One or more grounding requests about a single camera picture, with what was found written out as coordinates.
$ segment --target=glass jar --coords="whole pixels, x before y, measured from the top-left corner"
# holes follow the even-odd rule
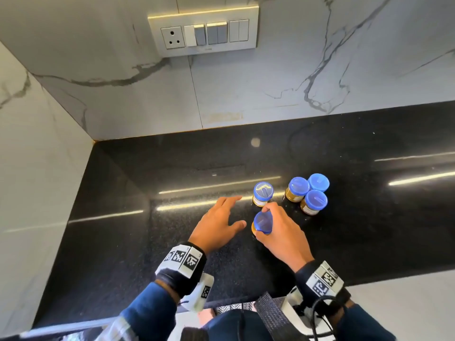
[[[322,174],[312,174],[310,178],[308,178],[308,183],[310,183],[311,190],[319,190],[325,192],[330,185],[328,178]]]
[[[310,190],[300,202],[300,208],[308,215],[316,215],[327,206],[327,196],[322,191]]]
[[[253,189],[253,203],[258,207],[264,207],[273,196],[273,186],[268,182],[259,182]]]
[[[259,212],[254,217],[253,223],[251,224],[251,231],[253,234],[256,231],[261,231],[265,235],[269,235],[272,232],[273,217],[272,212],[267,211],[265,213]]]
[[[291,202],[300,202],[309,192],[310,184],[302,177],[294,177],[284,192],[284,196]]]

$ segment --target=person's right hand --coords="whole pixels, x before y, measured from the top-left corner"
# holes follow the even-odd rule
[[[276,258],[286,263],[294,273],[310,261],[313,261],[310,246],[305,233],[276,202],[267,203],[262,212],[271,211],[273,217],[272,232],[268,235],[261,231],[254,234]]]

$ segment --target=blue sleeve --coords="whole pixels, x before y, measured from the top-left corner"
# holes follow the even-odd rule
[[[174,299],[152,282],[120,315],[141,341],[166,341],[175,327],[176,311]]]
[[[385,330],[360,305],[344,308],[344,316],[337,324],[338,341],[395,341],[395,336]]]

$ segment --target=hand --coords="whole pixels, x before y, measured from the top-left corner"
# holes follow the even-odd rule
[[[286,263],[296,273],[300,268],[313,261],[305,233],[276,202],[267,203],[262,212],[271,211],[272,232],[268,235],[261,231],[254,234],[276,258]]]
[[[228,225],[231,208],[241,198],[241,196],[220,197],[198,222],[188,241],[199,246],[206,255],[226,245],[247,225],[245,220],[236,221],[231,226]]]

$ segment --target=wristband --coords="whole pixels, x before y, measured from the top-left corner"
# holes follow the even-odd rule
[[[184,242],[169,251],[155,272],[156,279],[166,283],[182,298],[195,289],[206,262],[201,248]]]
[[[303,304],[312,307],[321,296],[334,296],[329,304],[321,301],[316,305],[320,315],[332,316],[347,303],[351,294],[344,287],[344,281],[333,271],[326,261],[314,260],[305,264],[295,273],[297,287],[304,298]]]

